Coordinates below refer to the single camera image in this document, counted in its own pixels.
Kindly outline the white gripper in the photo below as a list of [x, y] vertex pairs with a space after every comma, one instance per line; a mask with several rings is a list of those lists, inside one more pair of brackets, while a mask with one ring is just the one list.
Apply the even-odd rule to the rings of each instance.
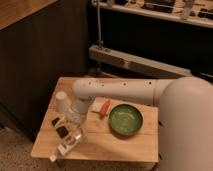
[[87, 118], [88, 107], [71, 104], [65, 111], [66, 118], [75, 124], [83, 124]]

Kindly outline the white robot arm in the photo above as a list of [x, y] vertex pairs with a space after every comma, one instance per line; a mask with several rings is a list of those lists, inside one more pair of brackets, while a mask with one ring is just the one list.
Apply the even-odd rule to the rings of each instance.
[[72, 83], [74, 98], [65, 112], [82, 124], [96, 97], [127, 100], [158, 108], [160, 171], [213, 171], [213, 84], [197, 77], [127, 79]]

